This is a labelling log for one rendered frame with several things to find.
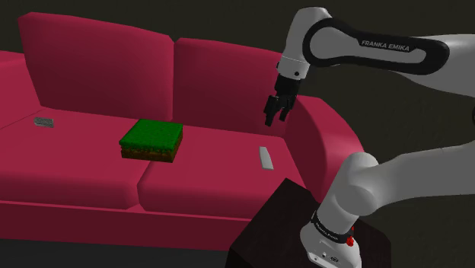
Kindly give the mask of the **green and brown block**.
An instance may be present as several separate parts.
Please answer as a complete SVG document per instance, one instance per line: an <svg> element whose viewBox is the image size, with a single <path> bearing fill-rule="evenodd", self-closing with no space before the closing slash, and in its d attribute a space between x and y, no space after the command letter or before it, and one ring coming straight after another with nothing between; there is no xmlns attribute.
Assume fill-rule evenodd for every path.
<svg viewBox="0 0 475 268"><path fill-rule="evenodd" d="M183 124L140 119L119 141L123 158L172 163L183 140Z"/></svg>

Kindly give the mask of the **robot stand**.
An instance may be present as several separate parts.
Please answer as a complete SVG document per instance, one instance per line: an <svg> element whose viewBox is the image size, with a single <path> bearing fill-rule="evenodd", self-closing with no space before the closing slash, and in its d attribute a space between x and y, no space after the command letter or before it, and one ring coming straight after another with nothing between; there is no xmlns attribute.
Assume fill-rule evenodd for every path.
<svg viewBox="0 0 475 268"><path fill-rule="evenodd" d="M297 183L284 179L230 246L225 268L323 268L308 259L300 240L320 204ZM362 268L393 268L391 242L362 220L355 223Z"/></svg>

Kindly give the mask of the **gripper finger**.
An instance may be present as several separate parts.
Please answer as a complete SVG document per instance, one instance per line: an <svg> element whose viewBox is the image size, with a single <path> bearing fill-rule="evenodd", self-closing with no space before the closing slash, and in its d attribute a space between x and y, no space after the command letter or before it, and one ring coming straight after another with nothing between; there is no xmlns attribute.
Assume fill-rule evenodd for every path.
<svg viewBox="0 0 475 268"><path fill-rule="evenodd" d="M296 96L295 95L282 95L279 97L280 106L281 106L281 113L279 115L279 119L282 122L285 122L285 119L289 112L293 109Z"/></svg>
<svg viewBox="0 0 475 268"><path fill-rule="evenodd" d="M263 112L266 114L265 125L271 126L275 115L282 109L279 97L270 95Z"/></svg>

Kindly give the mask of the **grey remote control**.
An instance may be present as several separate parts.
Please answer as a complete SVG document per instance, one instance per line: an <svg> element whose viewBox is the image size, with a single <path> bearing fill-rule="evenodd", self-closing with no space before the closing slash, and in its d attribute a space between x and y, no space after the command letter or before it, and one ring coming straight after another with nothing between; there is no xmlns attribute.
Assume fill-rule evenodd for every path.
<svg viewBox="0 0 475 268"><path fill-rule="evenodd" d="M267 147L260 146L259 147L259 156L260 156L260 163L261 167L264 170L273 170L273 162L270 157L270 153L267 149Z"/></svg>

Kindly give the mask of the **red sofa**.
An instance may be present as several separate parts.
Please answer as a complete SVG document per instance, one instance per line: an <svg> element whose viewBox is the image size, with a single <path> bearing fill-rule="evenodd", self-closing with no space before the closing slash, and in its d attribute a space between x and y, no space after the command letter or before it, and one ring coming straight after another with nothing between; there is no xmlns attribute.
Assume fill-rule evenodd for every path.
<svg viewBox="0 0 475 268"><path fill-rule="evenodd" d="M362 150L316 97L265 125L273 51L59 14L18 28L23 52L0 51L0 238L227 250L284 179L322 200ZM121 156L140 119L183 124L172 163Z"/></svg>

